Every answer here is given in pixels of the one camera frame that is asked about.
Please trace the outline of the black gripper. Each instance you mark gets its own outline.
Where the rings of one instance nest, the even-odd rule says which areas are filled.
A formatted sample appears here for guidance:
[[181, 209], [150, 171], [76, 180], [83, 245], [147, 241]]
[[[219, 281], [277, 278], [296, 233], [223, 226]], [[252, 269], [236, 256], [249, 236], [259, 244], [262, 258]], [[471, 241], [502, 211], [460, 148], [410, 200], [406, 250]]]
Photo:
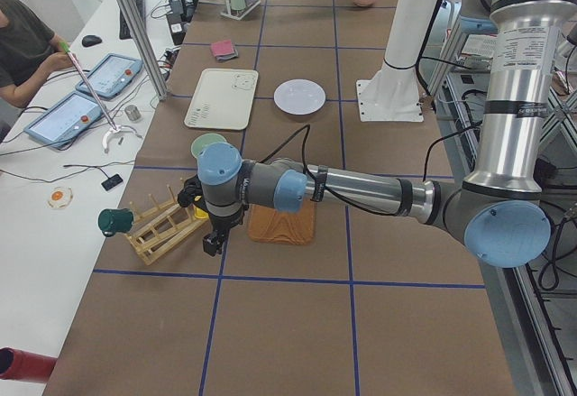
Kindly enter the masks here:
[[194, 205], [203, 211], [207, 211], [202, 184], [197, 175], [184, 181], [183, 189], [178, 193], [177, 201], [181, 207]]

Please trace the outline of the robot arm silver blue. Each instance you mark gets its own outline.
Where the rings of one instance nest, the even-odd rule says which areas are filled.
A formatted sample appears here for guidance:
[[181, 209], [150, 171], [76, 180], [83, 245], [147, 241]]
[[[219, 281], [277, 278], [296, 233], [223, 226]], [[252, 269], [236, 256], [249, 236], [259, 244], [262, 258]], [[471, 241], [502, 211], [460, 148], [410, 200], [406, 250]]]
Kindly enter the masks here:
[[534, 168], [557, 40], [576, 0], [463, 0], [461, 10], [464, 22], [487, 19], [497, 30], [476, 162], [461, 184], [414, 183], [286, 159], [250, 161], [230, 143], [211, 143], [178, 195], [182, 207], [196, 205], [209, 215], [213, 229], [204, 250], [220, 253], [249, 205], [297, 212], [306, 200], [337, 198], [379, 216], [436, 226], [496, 267], [535, 259], [551, 227], [538, 204]]

